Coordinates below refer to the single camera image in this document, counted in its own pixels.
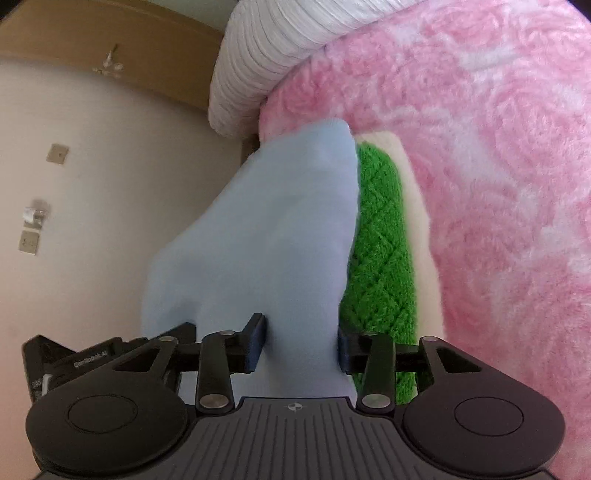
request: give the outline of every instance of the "logo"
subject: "logo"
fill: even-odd
[[[108,355],[109,354],[108,354],[107,350],[103,350],[102,352],[96,353],[95,355],[87,356],[86,358],[83,358],[79,362],[74,362],[74,368],[82,367],[82,366],[87,365],[91,362],[94,362],[95,360],[98,360],[99,358],[103,358]]]
[[[299,412],[304,406],[301,403],[295,402],[290,403],[287,408],[289,408],[293,413]]]

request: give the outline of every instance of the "pillow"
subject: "pillow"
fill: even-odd
[[[222,41],[209,97],[220,135],[258,131],[261,103],[285,75],[327,43],[420,0],[241,0]]]

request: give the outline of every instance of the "beige wall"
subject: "beige wall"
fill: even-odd
[[[149,0],[154,4],[175,10],[186,17],[199,20],[221,32],[238,0]]]
[[[45,161],[52,143],[71,150]],[[205,115],[92,74],[0,60],[0,480],[36,472],[21,344],[73,349],[138,334],[152,256],[238,169],[239,144]],[[36,257],[20,253],[22,210],[51,207]]]

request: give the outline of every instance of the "electrical outlet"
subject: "electrical outlet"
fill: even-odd
[[[21,242],[18,244],[18,249],[26,254],[37,254],[37,247],[39,246],[39,234],[37,232],[28,232],[24,230],[21,234]]]
[[[65,145],[58,145],[54,143],[47,154],[47,161],[51,163],[57,163],[63,165],[66,161],[66,155],[70,151],[70,148]]]

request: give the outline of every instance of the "green crochet fabric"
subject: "green crochet fabric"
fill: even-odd
[[[369,143],[357,146],[359,221],[340,317],[363,330],[416,344],[417,301],[398,169]],[[413,394],[411,374],[397,374],[397,403]]]

